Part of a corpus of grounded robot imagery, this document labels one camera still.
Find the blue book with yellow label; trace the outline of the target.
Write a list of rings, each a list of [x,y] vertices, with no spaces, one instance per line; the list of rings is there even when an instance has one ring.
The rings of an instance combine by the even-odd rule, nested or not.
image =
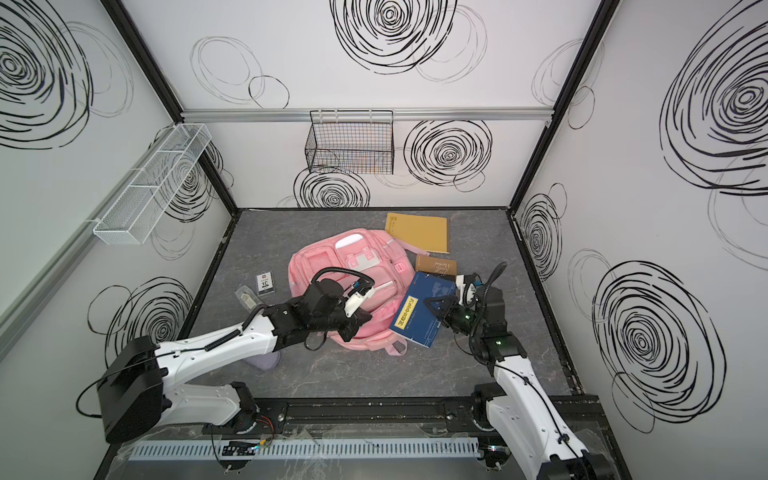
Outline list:
[[[431,311],[439,309],[429,309],[424,304],[424,300],[445,295],[455,296],[455,292],[454,282],[432,274],[417,272],[405,292],[389,329],[408,341],[430,348],[440,328]]]

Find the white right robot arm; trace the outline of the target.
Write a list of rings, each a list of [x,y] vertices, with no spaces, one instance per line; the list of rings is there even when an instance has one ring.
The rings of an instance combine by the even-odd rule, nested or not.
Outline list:
[[[425,305],[443,325],[468,337],[470,354],[501,388],[484,402],[485,422],[527,479],[615,477],[606,457],[588,449],[543,391],[526,350],[508,330],[500,289],[481,288],[471,307],[449,296],[429,298]]]

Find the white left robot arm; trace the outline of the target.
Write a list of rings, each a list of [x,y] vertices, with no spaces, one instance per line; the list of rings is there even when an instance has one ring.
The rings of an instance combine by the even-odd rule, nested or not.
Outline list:
[[[303,295],[260,306],[234,326],[180,341],[155,343],[148,336],[130,341],[92,384],[106,442],[124,443],[163,425],[223,426],[254,415],[256,405],[244,384],[204,386],[195,379],[248,357],[302,344],[316,332],[352,339],[372,317],[363,305],[374,286],[370,278],[351,287],[322,278],[312,281]]]

